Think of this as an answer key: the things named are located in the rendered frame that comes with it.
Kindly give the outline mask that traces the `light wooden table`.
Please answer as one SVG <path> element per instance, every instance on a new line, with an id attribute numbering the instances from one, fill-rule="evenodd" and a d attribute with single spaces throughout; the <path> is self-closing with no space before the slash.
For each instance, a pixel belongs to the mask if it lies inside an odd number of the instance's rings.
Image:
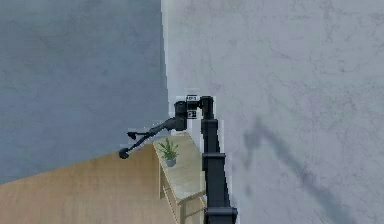
<path id="1" fill-rule="evenodd" d="M 173 167 L 166 164 L 160 151 L 166 140 L 178 146 Z M 167 201 L 175 224 L 204 224 L 205 173 L 196 144 L 182 132 L 154 141 L 153 147 L 159 166 L 159 198 Z"/>

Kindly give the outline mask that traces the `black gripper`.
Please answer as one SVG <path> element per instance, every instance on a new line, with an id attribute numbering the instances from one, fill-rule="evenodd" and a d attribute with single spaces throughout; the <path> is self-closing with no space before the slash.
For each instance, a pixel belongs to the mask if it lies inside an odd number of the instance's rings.
<path id="1" fill-rule="evenodd" d="M 127 135 L 135 140 L 135 143 L 130 147 L 121 148 L 118 152 L 118 155 L 121 159 L 127 159 L 132 152 L 135 151 L 137 147 L 139 147 L 146 140 L 155 136 L 164 128 L 168 131 L 184 131 L 187 129 L 187 103 L 185 101 L 177 101 L 174 104 L 175 116 L 169 118 L 164 122 L 164 127 L 161 125 L 150 128 L 146 132 L 135 132 L 129 131 Z"/>

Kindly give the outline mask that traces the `green potted house plant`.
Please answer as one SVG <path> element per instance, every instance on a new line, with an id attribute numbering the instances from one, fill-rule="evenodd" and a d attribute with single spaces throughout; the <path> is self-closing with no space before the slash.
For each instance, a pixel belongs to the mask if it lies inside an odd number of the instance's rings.
<path id="1" fill-rule="evenodd" d="M 178 145 L 169 138 L 166 138 L 164 143 L 159 143 L 159 146 L 159 151 L 162 153 L 162 158 L 165 160 L 166 165 L 173 167 L 176 164 L 176 158 L 178 156 Z"/>

